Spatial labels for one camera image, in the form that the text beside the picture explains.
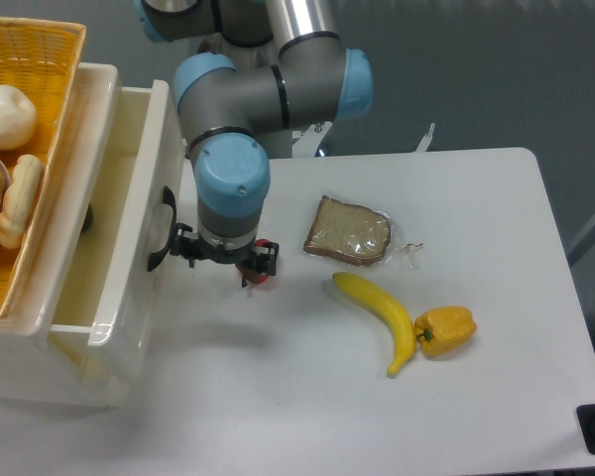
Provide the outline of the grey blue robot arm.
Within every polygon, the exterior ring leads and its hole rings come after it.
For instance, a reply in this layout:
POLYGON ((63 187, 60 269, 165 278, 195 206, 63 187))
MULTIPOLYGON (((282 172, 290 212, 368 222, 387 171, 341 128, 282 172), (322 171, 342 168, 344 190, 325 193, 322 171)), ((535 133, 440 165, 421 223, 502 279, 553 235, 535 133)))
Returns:
POLYGON ((244 284, 277 271, 280 247, 257 228, 271 175, 263 134, 364 114, 374 98, 364 53, 344 48, 327 1, 139 1, 145 34, 174 42, 215 34, 268 63, 240 69, 235 57, 207 51, 183 61, 173 96, 197 192, 197 223, 173 221, 150 270, 179 256, 190 264, 234 265, 244 284))

